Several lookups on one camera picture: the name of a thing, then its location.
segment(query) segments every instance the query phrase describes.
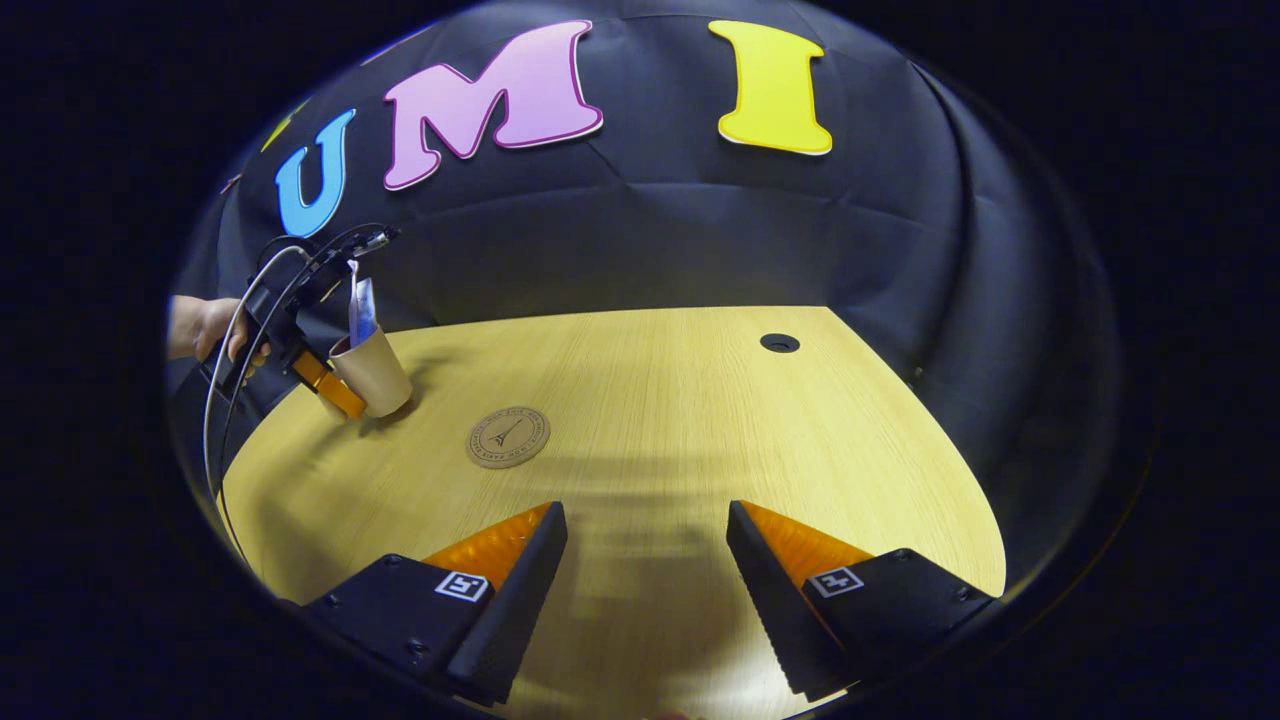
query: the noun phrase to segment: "yellow letter i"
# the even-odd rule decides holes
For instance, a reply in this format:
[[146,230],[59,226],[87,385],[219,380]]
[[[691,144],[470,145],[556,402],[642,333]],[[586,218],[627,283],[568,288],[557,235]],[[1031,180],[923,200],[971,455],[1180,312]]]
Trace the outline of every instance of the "yellow letter i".
[[721,118],[721,135],[804,155],[829,152],[831,133],[814,115],[809,73],[809,60],[822,58],[822,47],[754,23],[712,20],[707,27],[733,45],[737,59],[737,106]]

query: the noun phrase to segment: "soft orange finger pad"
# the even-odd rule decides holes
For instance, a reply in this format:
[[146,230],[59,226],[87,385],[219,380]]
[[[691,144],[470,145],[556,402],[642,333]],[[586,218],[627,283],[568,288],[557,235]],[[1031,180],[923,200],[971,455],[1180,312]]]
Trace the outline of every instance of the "soft orange finger pad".
[[796,589],[813,575],[872,559],[870,553],[786,515],[778,515],[745,500],[739,502],[746,509],[748,516],[755,523],[760,537],[782,564]]
[[324,364],[321,364],[320,360],[310,352],[302,352],[298,355],[297,360],[293,361],[293,369],[302,375],[302,379],[306,380],[311,388],[328,398],[329,402],[340,407],[348,418],[358,418],[360,414],[365,411],[365,401],[358,395],[351,392],[351,388],[343,384],[337,375],[330,373]]
[[534,536],[543,515],[550,507],[544,502],[530,507],[518,515],[512,515],[497,525],[489,525],[479,533],[451,544],[435,555],[422,560],[445,570],[457,570],[468,575],[483,575],[493,584],[494,592],[502,589],[503,580],[516,566],[516,560],[525,552],[529,538]]

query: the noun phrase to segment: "blue letter u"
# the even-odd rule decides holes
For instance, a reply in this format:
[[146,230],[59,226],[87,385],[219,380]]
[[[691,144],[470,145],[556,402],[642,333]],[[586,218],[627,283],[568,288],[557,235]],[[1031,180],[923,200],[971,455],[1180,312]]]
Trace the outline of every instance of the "blue letter u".
[[275,186],[280,190],[280,222],[284,232],[296,237],[311,237],[329,222],[338,210],[342,190],[347,182],[347,160],[343,138],[347,123],[356,110],[338,115],[316,136],[320,145],[320,196],[307,205],[302,200],[302,159],[307,149],[301,147],[289,156],[275,173]]

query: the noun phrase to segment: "eiffel tower logo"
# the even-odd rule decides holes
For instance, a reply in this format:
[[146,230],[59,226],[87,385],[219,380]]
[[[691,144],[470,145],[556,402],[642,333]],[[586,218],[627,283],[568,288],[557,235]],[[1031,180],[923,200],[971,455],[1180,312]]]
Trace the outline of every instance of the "eiffel tower logo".
[[522,421],[524,421],[524,418],[516,420],[515,423],[511,424],[509,428],[507,428],[506,430],[502,430],[500,433],[493,436],[489,439],[497,442],[498,447],[502,447],[502,443],[507,442],[507,433],[509,433],[511,430],[516,429],[516,425],[518,425]]

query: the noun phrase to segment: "human hand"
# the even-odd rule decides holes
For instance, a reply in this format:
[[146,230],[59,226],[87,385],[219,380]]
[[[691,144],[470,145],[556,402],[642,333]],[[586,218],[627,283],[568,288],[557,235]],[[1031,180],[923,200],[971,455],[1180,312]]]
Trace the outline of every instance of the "human hand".
[[[230,328],[232,315],[236,314],[238,304],[239,301],[233,297],[200,300],[186,295],[174,296],[169,306],[169,359],[195,357],[204,363],[218,341],[227,337],[228,329],[230,329],[227,351],[234,360],[239,348],[250,341],[248,320],[244,319],[243,313],[241,313],[236,327]],[[270,354],[270,343],[264,342],[250,363],[244,378],[252,375]]]
[[[193,348],[196,360],[204,363],[214,350],[214,346],[218,345],[218,341],[224,337],[227,338],[227,355],[232,360],[236,360],[236,355],[244,347],[244,343],[252,340],[248,334],[248,320],[244,319],[244,313],[241,313],[241,316],[237,318],[236,327],[230,327],[232,315],[236,314],[238,304],[239,301],[234,297],[223,297],[220,300],[207,300],[201,305],[195,325]],[[250,360],[244,378],[253,377],[253,373],[257,368],[262,366],[262,363],[266,361],[266,356],[270,354],[271,343],[264,342],[262,347]]]

